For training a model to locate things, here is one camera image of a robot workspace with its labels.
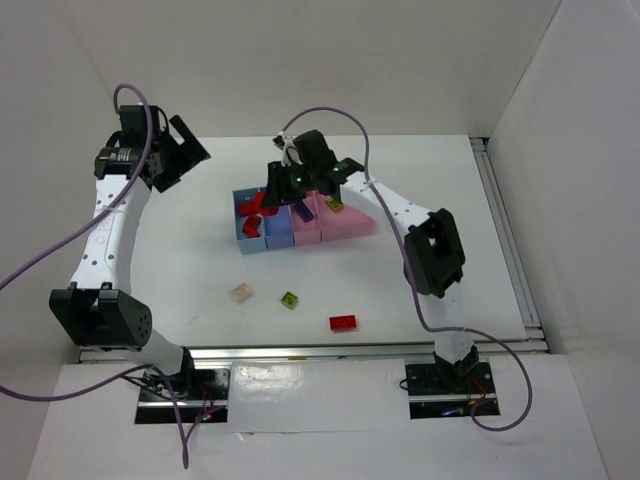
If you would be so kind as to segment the purple lego brick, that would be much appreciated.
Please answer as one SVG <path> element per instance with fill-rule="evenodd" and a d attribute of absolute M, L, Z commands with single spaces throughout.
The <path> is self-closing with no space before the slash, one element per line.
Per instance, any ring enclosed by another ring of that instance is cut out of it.
<path fill-rule="evenodd" d="M 304 223 L 309 223 L 314 219 L 314 215 L 309 207 L 303 202 L 298 201 L 293 205 L 293 210 L 301 218 Z"/>

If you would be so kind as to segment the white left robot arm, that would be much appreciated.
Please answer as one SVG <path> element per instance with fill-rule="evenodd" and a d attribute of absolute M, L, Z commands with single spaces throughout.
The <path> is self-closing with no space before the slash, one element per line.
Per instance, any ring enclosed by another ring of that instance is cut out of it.
<path fill-rule="evenodd" d="M 119 117 L 119 131 L 94 162 L 96 224 L 69 285 L 52 290 L 49 307 L 75 345 L 117 351 L 186 380 L 191 354 L 159 334 L 150 307 L 132 295 L 131 261 L 151 192 L 175 186 L 210 155 L 180 116 L 168 118 L 155 105 L 123 105 Z"/>

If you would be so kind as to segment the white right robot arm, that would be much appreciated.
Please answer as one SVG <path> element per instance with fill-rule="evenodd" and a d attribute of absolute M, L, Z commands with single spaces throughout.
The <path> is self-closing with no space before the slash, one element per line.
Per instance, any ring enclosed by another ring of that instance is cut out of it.
<path fill-rule="evenodd" d="M 315 191 L 350 206 L 392 232 L 422 328 L 434 337 L 438 375 L 449 386 L 462 382 L 479 353 L 462 313 L 460 282 L 466 262 L 456 221 L 446 209 L 421 207 L 371 176 L 367 161 L 338 159 L 324 135 L 311 130 L 273 140 L 281 159 L 267 165 L 262 207 L 292 205 Z"/>

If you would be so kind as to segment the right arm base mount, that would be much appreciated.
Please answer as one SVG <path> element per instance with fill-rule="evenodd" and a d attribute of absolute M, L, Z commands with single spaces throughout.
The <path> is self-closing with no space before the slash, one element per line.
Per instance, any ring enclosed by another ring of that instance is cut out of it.
<path fill-rule="evenodd" d="M 499 416 L 500 406 L 488 361 L 481 360 L 460 382 L 448 384 L 431 356 L 404 358 L 398 387 L 408 398 L 411 420 Z"/>

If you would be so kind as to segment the lime green lego brick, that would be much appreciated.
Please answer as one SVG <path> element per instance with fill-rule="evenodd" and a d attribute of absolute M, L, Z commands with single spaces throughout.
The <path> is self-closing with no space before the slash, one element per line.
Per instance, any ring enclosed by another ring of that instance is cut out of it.
<path fill-rule="evenodd" d="M 327 198 L 325 200 L 325 203 L 329 207 L 329 209 L 333 212 L 338 212 L 344 209 L 344 205 L 333 198 Z"/>

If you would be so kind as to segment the red rectangular lego brick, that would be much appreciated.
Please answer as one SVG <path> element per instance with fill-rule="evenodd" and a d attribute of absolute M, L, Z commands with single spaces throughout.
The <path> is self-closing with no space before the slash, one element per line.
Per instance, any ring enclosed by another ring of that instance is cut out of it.
<path fill-rule="evenodd" d="M 332 332 L 352 331 L 357 328 L 357 319 L 354 315 L 332 316 L 329 327 Z"/>

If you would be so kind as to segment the red arched lego brick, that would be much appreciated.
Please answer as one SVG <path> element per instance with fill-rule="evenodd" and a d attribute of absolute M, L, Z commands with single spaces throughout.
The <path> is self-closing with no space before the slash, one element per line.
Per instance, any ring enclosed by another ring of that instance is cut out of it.
<path fill-rule="evenodd" d="M 278 207 L 268 207 L 263 204 L 265 193 L 259 191 L 255 194 L 253 200 L 249 203 L 250 215 L 261 215 L 264 217 L 274 216 L 279 212 Z"/>

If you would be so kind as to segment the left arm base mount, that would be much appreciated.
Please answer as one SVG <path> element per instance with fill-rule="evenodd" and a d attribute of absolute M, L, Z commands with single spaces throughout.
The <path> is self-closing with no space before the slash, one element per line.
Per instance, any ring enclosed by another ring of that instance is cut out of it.
<path fill-rule="evenodd" d="M 184 423 L 226 423 L 231 369 L 218 366 L 193 371 L 190 385 L 173 383 L 177 407 Z M 127 377 L 138 389 L 134 423 L 138 425 L 174 424 L 173 402 L 166 385 L 156 375 L 143 373 Z"/>

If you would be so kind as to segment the small green lego brick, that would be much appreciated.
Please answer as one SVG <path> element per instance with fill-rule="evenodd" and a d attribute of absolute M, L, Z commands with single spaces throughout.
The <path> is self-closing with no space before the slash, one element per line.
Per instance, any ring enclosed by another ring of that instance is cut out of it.
<path fill-rule="evenodd" d="M 294 293 L 287 291 L 281 297 L 280 303 L 288 309 L 294 309 L 299 303 L 299 298 Z"/>

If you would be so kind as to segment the red lego brick small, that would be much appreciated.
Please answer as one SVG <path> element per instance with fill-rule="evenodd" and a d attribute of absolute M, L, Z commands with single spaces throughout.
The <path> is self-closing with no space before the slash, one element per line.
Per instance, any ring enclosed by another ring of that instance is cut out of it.
<path fill-rule="evenodd" d="M 236 207 L 236 212 L 239 217 L 248 217 L 251 215 L 260 214 L 260 206 L 255 201 L 239 203 Z"/>

